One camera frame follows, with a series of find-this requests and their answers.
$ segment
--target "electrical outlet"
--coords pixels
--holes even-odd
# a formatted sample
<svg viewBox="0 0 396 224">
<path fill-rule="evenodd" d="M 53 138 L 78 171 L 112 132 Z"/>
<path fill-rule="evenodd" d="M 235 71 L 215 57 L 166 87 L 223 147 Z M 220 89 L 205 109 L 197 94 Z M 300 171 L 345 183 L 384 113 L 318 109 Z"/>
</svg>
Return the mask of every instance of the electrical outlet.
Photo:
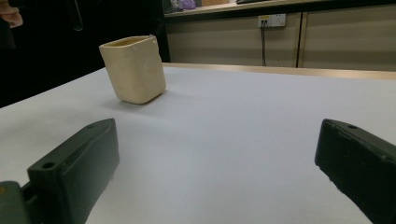
<svg viewBox="0 0 396 224">
<path fill-rule="evenodd" d="M 262 15 L 259 16 L 258 26 L 262 27 L 279 27 L 286 25 L 286 14 Z"/>
<path fill-rule="evenodd" d="M 286 14 L 275 14 L 271 15 L 271 26 L 285 26 L 286 25 Z"/>
<path fill-rule="evenodd" d="M 270 15 L 259 16 L 259 27 L 262 27 L 263 25 L 265 27 L 271 26 L 271 16 Z"/>
</svg>

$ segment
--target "cable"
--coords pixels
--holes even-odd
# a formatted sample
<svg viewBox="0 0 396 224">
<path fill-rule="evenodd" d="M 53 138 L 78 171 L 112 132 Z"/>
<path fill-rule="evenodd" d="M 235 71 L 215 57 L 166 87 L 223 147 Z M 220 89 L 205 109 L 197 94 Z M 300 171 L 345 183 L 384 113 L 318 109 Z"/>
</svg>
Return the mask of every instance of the cable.
<svg viewBox="0 0 396 224">
<path fill-rule="evenodd" d="M 265 24 L 267 24 L 267 21 L 262 21 L 262 66 L 267 66 L 265 61 Z"/>
</svg>

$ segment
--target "white table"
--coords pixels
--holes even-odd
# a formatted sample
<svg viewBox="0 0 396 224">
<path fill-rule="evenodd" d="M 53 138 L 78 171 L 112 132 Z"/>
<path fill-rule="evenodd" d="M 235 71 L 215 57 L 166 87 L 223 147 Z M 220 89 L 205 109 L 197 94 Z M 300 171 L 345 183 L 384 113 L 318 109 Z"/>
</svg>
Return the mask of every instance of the white table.
<svg viewBox="0 0 396 224">
<path fill-rule="evenodd" d="M 101 69 L 0 109 L 0 180 L 24 185 L 35 161 L 114 118 L 120 165 L 88 224 L 370 223 L 314 164 L 318 134 L 337 119 L 396 144 L 396 80 L 180 67 L 148 105 L 120 102 Z"/>
</svg>

